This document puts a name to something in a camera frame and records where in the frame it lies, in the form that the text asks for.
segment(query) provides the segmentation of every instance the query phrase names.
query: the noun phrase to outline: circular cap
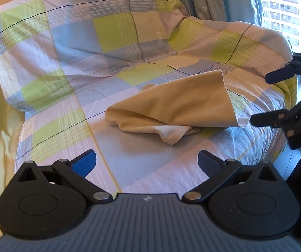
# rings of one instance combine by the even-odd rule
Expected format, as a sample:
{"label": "circular cap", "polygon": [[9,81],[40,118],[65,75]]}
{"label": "circular cap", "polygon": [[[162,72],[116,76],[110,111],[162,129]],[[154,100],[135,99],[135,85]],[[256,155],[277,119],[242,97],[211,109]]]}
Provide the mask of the circular cap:
{"label": "circular cap", "polygon": [[30,216],[46,215],[57,207],[57,199],[49,194],[39,193],[23,197],[19,202],[20,210]]}
{"label": "circular cap", "polygon": [[208,210],[223,230],[255,240],[288,234],[300,211],[285,183],[258,179],[217,191],[208,202]]}
{"label": "circular cap", "polygon": [[267,215],[276,208],[276,202],[272,197],[259,193],[242,195],[237,205],[241,211],[253,216]]}
{"label": "circular cap", "polygon": [[0,197],[0,228],[20,239],[45,239],[76,226],[86,212],[84,197],[72,188],[47,181],[25,181]]}
{"label": "circular cap", "polygon": [[202,197],[202,194],[200,194],[199,192],[187,192],[185,193],[185,198],[188,200],[198,200]]}
{"label": "circular cap", "polygon": [[96,192],[93,195],[93,198],[99,201],[109,199],[109,194],[107,192]]}

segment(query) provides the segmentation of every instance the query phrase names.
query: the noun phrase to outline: screw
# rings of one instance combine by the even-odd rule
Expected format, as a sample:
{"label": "screw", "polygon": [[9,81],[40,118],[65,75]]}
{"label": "screw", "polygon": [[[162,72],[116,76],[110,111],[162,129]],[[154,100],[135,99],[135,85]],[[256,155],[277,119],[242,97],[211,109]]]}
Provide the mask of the screw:
{"label": "screw", "polygon": [[110,195],[107,192],[96,192],[93,195],[93,198],[98,201],[104,201],[109,199]]}
{"label": "screw", "polygon": [[287,136],[292,137],[294,135],[294,130],[287,131]]}
{"label": "screw", "polygon": [[200,194],[199,192],[187,192],[184,196],[188,200],[194,201],[200,199],[202,197],[202,194]]}

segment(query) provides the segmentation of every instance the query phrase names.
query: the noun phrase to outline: logo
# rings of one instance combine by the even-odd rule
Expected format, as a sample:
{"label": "logo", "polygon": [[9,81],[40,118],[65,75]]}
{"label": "logo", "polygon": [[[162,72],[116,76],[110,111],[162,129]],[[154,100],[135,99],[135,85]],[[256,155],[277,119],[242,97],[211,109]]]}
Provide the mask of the logo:
{"label": "logo", "polygon": [[150,201],[151,199],[152,199],[152,197],[150,197],[149,195],[147,195],[146,197],[143,198],[143,200],[145,200],[147,202]]}

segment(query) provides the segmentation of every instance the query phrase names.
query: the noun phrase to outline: folded fabric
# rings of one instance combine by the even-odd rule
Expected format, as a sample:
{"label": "folded fabric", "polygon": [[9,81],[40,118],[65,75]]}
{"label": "folded fabric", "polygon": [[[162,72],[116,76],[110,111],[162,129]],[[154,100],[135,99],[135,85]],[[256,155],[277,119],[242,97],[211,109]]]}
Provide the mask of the folded fabric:
{"label": "folded fabric", "polygon": [[107,108],[105,120],[125,132],[157,133],[170,145],[198,132],[198,127],[243,127],[237,121],[221,70],[148,85]]}

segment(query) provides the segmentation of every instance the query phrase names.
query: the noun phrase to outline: bed sheet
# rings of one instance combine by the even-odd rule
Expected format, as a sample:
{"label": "bed sheet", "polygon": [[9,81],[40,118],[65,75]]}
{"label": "bed sheet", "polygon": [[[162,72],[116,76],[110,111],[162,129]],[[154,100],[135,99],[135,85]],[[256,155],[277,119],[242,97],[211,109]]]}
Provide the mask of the bed sheet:
{"label": "bed sheet", "polygon": [[271,128],[203,128],[171,146],[122,132],[104,113],[146,84],[217,69],[238,118],[290,108],[296,79],[268,85],[263,77],[291,58],[281,34],[189,17],[180,0],[14,0],[0,6],[0,84],[26,115],[14,169],[91,148],[97,166],[87,179],[113,195],[181,196],[207,179],[201,149],[246,165],[274,161],[285,139]]}

